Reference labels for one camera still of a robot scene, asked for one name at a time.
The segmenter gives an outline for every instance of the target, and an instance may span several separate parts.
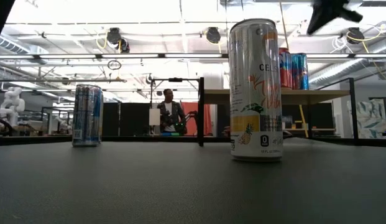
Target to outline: white can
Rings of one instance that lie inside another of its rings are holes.
[[[248,19],[231,28],[229,42],[231,154],[235,159],[282,157],[280,64],[275,23]]]

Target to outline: red can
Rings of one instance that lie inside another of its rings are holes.
[[[278,49],[280,57],[280,81],[281,88],[292,89],[292,63],[290,51],[285,47]]]

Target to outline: white robot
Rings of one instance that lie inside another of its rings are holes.
[[[5,100],[0,106],[0,118],[7,121],[12,127],[14,127],[17,126],[19,112],[23,112],[25,109],[25,102],[23,99],[20,99],[22,88],[10,87],[7,90],[8,91],[5,93]]]
[[[72,127],[67,124],[67,121],[62,120],[59,116],[55,118],[60,123],[60,130],[71,131]]]

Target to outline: dark gray table surface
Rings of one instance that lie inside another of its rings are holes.
[[[219,143],[0,146],[0,223],[386,223],[386,148],[287,139],[256,164]]]

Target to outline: wooden shelf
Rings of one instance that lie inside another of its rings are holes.
[[[350,95],[349,90],[282,90],[283,105],[308,105]],[[230,90],[205,90],[205,104],[230,104]]]
[[[304,131],[304,128],[285,128],[284,131]],[[334,128],[312,128],[312,131],[335,131]]]

